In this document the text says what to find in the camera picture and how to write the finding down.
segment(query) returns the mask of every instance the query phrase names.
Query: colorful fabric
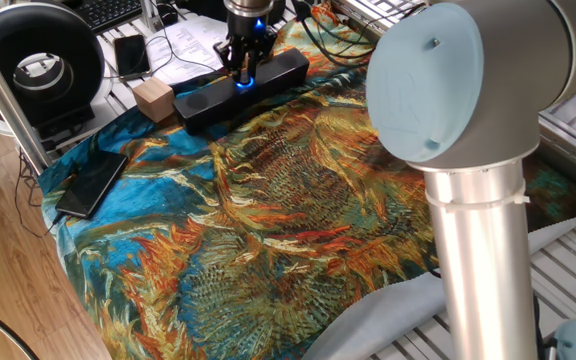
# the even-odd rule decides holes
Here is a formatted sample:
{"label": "colorful fabric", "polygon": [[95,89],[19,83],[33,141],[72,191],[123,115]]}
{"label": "colorful fabric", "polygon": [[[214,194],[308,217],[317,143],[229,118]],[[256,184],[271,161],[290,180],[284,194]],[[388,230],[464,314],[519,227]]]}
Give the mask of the colorful fabric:
{"label": "colorful fabric", "polygon": [[[379,144],[365,71],[333,66],[292,22],[288,47],[310,59],[306,83],[232,132],[191,137],[132,109],[42,174],[50,223],[89,153],[129,156],[91,220],[52,231],[114,359],[297,359],[354,302],[437,266],[422,174]],[[576,216],[576,186],[527,167],[531,229]]]}

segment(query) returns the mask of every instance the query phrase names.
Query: smartphone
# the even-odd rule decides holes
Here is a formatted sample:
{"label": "smartphone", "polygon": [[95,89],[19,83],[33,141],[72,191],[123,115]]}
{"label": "smartphone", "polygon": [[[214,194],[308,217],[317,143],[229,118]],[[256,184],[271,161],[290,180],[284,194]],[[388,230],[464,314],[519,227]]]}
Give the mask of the smartphone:
{"label": "smartphone", "polygon": [[128,157],[125,155],[97,151],[88,158],[55,209],[68,215],[89,218],[121,174],[126,162]]}
{"label": "smartphone", "polygon": [[150,60],[143,35],[115,39],[117,73],[122,79],[133,79],[150,72]]}

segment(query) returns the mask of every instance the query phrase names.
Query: wooden floor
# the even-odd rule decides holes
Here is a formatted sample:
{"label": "wooden floor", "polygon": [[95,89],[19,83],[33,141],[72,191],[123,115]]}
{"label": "wooden floor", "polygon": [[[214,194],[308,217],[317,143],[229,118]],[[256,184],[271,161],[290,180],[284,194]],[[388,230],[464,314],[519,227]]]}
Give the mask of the wooden floor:
{"label": "wooden floor", "polygon": [[[42,360],[110,359],[59,265],[52,236],[37,239],[19,224],[13,200],[18,172],[14,143],[0,136],[0,319]],[[27,204],[29,190],[19,189],[24,223],[44,233],[39,209]],[[0,334],[0,360],[8,359],[25,357]]]}

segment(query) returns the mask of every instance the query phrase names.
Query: blue led light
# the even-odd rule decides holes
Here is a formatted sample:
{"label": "blue led light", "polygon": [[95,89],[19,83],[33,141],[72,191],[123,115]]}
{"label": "blue led light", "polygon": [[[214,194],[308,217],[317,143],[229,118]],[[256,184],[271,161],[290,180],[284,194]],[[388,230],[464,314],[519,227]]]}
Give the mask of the blue led light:
{"label": "blue led light", "polygon": [[250,78],[250,81],[248,82],[248,84],[242,84],[242,83],[236,83],[237,87],[240,89],[248,89],[249,87],[255,85],[255,79]]}
{"label": "blue led light", "polygon": [[257,23],[255,24],[255,30],[265,30],[266,29],[266,25],[264,25],[263,22],[261,22],[261,19],[257,19]]}

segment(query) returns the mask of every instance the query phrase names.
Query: wooden block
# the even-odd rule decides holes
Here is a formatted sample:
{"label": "wooden block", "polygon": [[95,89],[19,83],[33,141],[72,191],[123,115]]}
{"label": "wooden block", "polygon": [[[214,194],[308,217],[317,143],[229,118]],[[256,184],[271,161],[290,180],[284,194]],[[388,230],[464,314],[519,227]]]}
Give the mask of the wooden block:
{"label": "wooden block", "polygon": [[133,89],[137,107],[150,120],[158,123],[175,110],[172,106],[175,94],[163,81],[152,77]]}

